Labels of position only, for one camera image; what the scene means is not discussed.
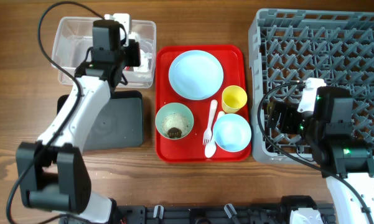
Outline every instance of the cup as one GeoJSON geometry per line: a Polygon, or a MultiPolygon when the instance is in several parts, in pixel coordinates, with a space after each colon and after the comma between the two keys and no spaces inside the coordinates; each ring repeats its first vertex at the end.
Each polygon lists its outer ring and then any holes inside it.
{"type": "Polygon", "coordinates": [[[223,90],[222,108],[226,113],[236,113],[247,101],[248,95],[240,86],[232,85],[223,90]]]}

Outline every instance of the wood surface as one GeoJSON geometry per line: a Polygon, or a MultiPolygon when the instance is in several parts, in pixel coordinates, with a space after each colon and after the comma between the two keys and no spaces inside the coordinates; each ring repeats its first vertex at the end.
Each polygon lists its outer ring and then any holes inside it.
{"type": "MultiPolygon", "coordinates": [[[[15,151],[21,141],[34,142],[55,117],[57,99],[69,86],[57,80],[57,70],[37,45],[37,24],[52,0],[0,1],[0,223],[17,178],[15,151]]],[[[336,11],[374,11],[374,1],[84,1],[101,14],[127,12],[133,19],[154,21],[157,50],[168,45],[234,44],[248,68],[248,29],[264,7],[336,11]]],[[[91,16],[75,6],[60,6],[46,17],[44,47],[51,54],[63,16],[91,16]]],[[[332,202],[320,173],[304,166],[243,162],[170,165],[154,152],[154,86],[140,90],[144,97],[144,136],[141,147],[87,152],[84,160],[93,190],[119,205],[224,205],[278,202],[283,195],[310,195],[332,202]]],[[[19,193],[13,203],[19,223],[36,223],[52,213],[26,209],[19,193]]]]}

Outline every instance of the light blue plate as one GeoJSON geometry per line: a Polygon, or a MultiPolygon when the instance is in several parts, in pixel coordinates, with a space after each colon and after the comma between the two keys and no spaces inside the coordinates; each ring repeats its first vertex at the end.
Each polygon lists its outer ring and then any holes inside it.
{"type": "Polygon", "coordinates": [[[218,146],[228,152],[239,152],[249,145],[249,123],[237,114],[226,114],[216,121],[213,138],[218,146]]]}
{"type": "Polygon", "coordinates": [[[169,70],[173,90],[189,100],[204,100],[213,96],[224,79],[223,68],[213,55],[190,50],[174,59],[169,70]]]}

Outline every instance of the white spoon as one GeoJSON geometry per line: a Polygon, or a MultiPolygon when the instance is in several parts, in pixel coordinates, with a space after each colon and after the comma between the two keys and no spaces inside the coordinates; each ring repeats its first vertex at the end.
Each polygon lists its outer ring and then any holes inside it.
{"type": "MultiPolygon", "coordinates": [[[[216,121],[219,118],[221,118],[224,114],[225,114],[224,111],[218,112],[216,121]]],[[[216,149],[217,149],[217,146],[216,146],[216,142],[214,141],[214,134],[213,134],[212,139],[210,140],[210,142],[205,147],[206,158],[211,158],[214,155],[214,153],[216,152],[216,149]]]]}

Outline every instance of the bowl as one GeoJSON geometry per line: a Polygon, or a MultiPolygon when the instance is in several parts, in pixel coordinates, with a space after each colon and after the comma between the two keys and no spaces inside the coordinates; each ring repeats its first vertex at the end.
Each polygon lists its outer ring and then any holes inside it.
{"type": "Polygon", "coordinates": [[[194,126],[194,116],[191,110],[181,103],[169,103],[164,105],[156,114],[155,126],[159,134],[171,140],[186,137],[194,126]],[[181,130],[180,138],[170,138],[167,132],[170,128],[181,130]]]}
{"type": "Polygon", "coordinates": [[[228,152],[239,152],[249,145],[251,128],[243,117],[226,114],[214,124],[213,138],[220,148],[228,152]]]}
{"type": "Polygon", "coordinates": [[[190,50],[176,57],[169,69],[173,90],[188,100],[213,96],[224,79],[223,67],[216,57],[201,50],[190,50]]]}

